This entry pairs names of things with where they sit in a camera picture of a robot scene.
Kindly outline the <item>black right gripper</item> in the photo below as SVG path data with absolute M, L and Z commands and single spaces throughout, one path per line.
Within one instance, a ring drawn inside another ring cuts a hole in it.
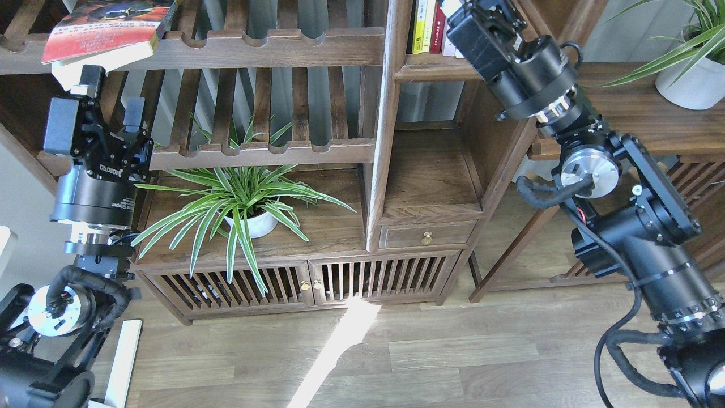
M 465 60 L 501 103 L 498 121 L 536 118 L 540 123 L 574 123 L 582 118 L 577 75 L 582 60 L 570 64 L 552 36 L 523 38 L 527 23 L 511 1 L 465 1 Z

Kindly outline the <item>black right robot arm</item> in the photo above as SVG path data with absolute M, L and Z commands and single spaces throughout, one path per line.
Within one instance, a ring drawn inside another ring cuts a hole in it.
M 499 119 L 534 118 L 560 145 L 554 184 L 516 181 L 533 207 L 560 206 L 575 224 L 575 255 L 595 276 L 619 272 L 634 292 L 631 310 L 601 337 L 625 377 L 645 392 L 722 407 L 723 295 L 685 247 L 702 232 L 642 142 L 620 135 L 577 86 L 578 68 L 551 36 L 523 38 L 510 1 L 443 1 L 446 35 L 502 104 Z

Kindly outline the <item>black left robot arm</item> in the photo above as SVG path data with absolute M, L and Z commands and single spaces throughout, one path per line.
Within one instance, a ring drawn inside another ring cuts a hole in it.
M 145 100 L 130 101 L 123 127 L 102 118 L 101 66 L 86 65 L 66 96 L 53 98 L 44 151 L 71 159 L 51 220 L 71 227 L 75 254 L 50 284 L 18 284 L 2 300 L 2 406 L 86 407 L 91 367 L 134 292 L 125 282 L 137 183 L 147 181 L 153 140 L 143 128 Z

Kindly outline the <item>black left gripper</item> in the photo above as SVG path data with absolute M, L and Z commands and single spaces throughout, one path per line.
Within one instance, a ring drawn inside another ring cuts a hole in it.
M 147 180 L 153 141 L 143 128 L 145 98 L 129 98 L 123 127 L 112 134 L 96 99 L 105 77 L 102 66 L 83 65 L 71 86 L 75 96 L 51 100 L 44 151 L 72 160 L 58 181 L 50 216 L 55 222 L 129 227 L 137 184 Z

